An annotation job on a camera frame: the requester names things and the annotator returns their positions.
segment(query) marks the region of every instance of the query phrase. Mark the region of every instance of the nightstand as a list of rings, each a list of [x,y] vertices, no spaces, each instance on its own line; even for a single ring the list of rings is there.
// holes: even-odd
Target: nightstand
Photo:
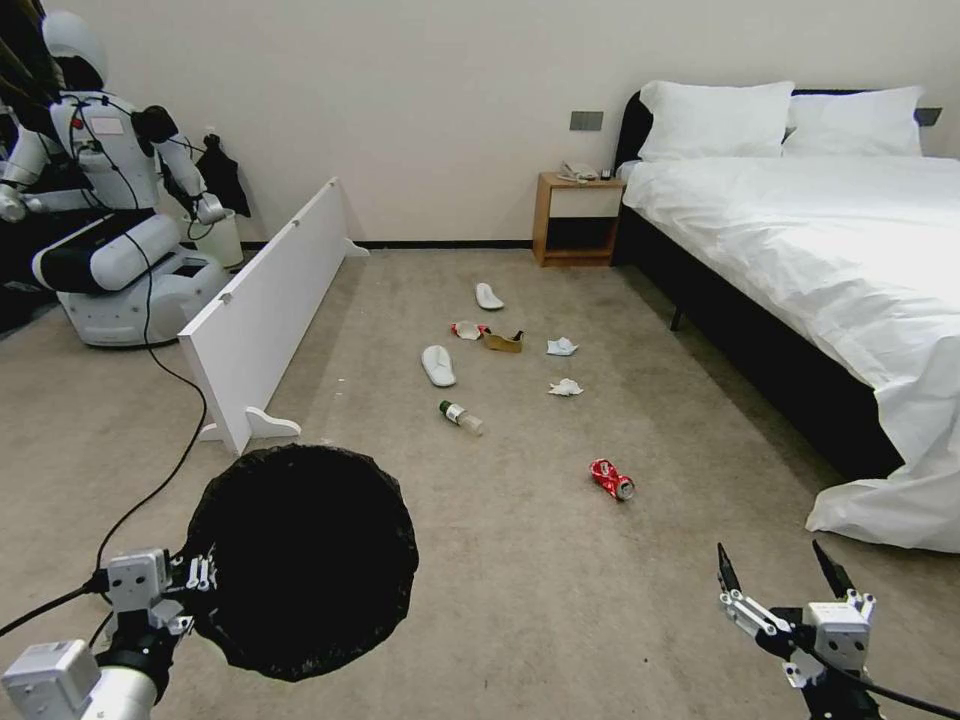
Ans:
[[[533,217],[533,254],[541,266],[609,265],[626,183],[580,184],[540,173]]]

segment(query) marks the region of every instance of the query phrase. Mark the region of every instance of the carpet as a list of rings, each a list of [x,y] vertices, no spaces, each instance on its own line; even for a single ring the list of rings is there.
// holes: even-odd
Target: carpet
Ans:
[[[480,281],[503,310],[476,306]],[[304,442],[372,455],[400,480],[421,553],[410,615],[373,652],[297,685],[228,668],[188,637],[153,717],[806,717],[778,661],[718,609],[716,542],[767,606],[830,599],[803,523],[839,477],[690,323],[668,332],[671,311],[633,269],[541,269],[523,250],[348,259],[269,410],[300,422]],[[459,320],[525,330],[524,350],[461,340]],[[561,335],[580,349],[547,356]],[[452,388],[420,367],[434,343],[451,353]],[[177,346],[160,355],[186,371]],[[564,377],[584,393],[548,395]],[[103,533],[176,461],[199,404],[144,352],[83,346],[59,310],[0,342],[0,393],[6,620],[89,575]],[[483,419],[484,436],[445,420],[443,399]],[[633,477],[632,500],[592,483],[597,457]],[[107,555],[179,547],[230,462],[199,444]],[[878,598],[875,680],[960,706],[960,558],[821,541]],[[20,628],[0,640],[0,667],[31,643],[88,637],[104,611],[86,597]],[[12,715],[5,697],[0,715]]]

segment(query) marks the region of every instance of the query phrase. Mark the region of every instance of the white board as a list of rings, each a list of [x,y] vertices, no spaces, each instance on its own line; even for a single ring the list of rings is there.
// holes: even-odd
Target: white board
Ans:
[[[239,455],[253,436],[299,434],[263,411],[346,254],[368,253],[347,239],[334,178],[180,332],[214,420],[202,439]]]

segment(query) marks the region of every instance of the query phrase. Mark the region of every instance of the litter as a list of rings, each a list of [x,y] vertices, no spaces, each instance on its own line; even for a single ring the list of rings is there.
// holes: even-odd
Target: litter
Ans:
[[[484,310],[499,310],[503,301],[493,294],[493,288],[487,283],[477,283],[477,305]]]
[[[459,322],[453,323],[450,326],[450,329],[453,331],[453,334],[457,337],[461,337],[464,340],[478,340],[480,338],[480,333],[487,329],[486,325],[477,325],[476,323],[471,322]]]
[[[440,403],[440,412],[452,423],[465,427],[474,435],[483,435],[483,420],[471,415],[464,408],[449,400]]]
[[[512,338],[505,338],[491,332],[490,328],[484,327],[480,337],[483,338],[483,344],[491,350],[502,352],[521,352],[523,350],[523,330],[517,330],[517,334]]]
[[[569,338],[547,340],[547,355],[573,355],[579,345],[574,345]]]
[[[600,458],[590,463],[590,474],[594,481],[613,495],[617,500],[629,500],[636,489],[633,480],[617,471],[616,465]]]
[[[556,385],[550,383],[550,389],[547,392],[551,395],[579,395],[583,392],[583,388],[577,384],[576,380],[564,378]]]
[[[453,363],[450,360],[450,353],[442,345],[431,345],[423,351],[420,356],[423,363],[423,369],[427,372],[427,377],[437,387],[450,387],[457,382],[453,374]]]

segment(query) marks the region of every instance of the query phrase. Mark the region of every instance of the white trash can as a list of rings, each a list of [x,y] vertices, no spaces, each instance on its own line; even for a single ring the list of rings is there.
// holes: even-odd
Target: white trash can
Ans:
[[[187,224],[185,239],[196,243],[197,250],[212,255],[224,267],[243,262],[240,234],[237,232],[237,214],[233,210],[227,210],[227,216],[213,225],[195,222],[193,227],[190,227],[189,216],[184,215],[181,219]]]

